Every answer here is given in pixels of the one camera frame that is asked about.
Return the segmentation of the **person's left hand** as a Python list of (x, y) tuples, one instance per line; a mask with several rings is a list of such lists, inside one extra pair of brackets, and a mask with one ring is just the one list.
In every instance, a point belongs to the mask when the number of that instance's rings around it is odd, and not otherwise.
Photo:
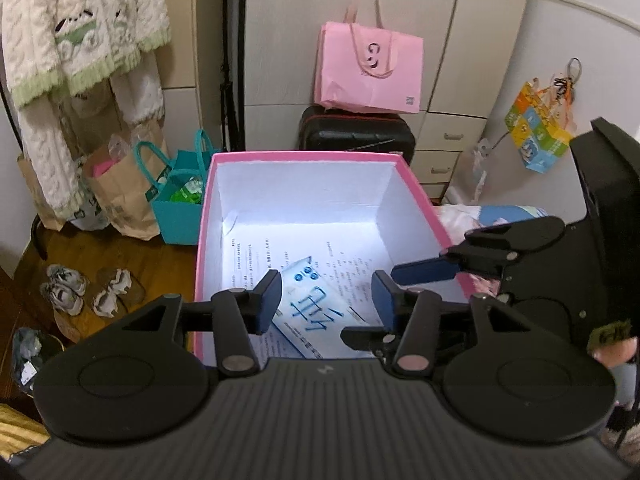
[(630, 361), (636, 355), (637, 348), (638, 338), (632, 337), (594, 349), (592, 356), (605, 367), (614, 368)]

